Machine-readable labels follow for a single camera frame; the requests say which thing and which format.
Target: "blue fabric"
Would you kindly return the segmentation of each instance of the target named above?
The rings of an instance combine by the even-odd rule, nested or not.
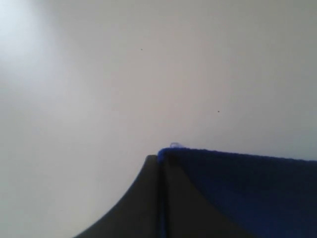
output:
[[[203,196],[261,238],[317,237],[317,162],[166,148]]]

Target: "dark curved edge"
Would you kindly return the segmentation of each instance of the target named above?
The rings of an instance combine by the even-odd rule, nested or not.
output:
[[[156,238],[158,175],[157,157],[148,156],[119,202],[76,238]]]

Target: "blue cloth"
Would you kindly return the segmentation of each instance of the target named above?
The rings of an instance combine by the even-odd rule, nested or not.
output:
[[[261,238],[317,237],[317,162],[166,148],[227,217]]]

